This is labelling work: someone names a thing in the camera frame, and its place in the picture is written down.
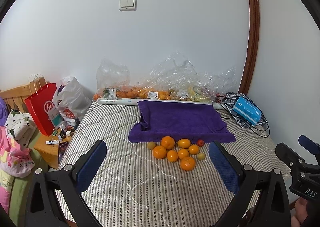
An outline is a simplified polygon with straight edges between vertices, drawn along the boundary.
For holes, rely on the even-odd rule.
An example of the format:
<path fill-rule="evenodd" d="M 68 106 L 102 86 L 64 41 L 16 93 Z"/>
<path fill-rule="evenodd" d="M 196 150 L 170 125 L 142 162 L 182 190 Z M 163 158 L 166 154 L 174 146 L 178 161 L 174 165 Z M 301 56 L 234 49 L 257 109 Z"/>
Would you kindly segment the person's right hand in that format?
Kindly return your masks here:
<path fill-rule="evenodd" d="M 315 212 L 314 202 L 299 197 L 295 202 L 295 213 L 291 217 L 291 226 L 318 226 Z"/>

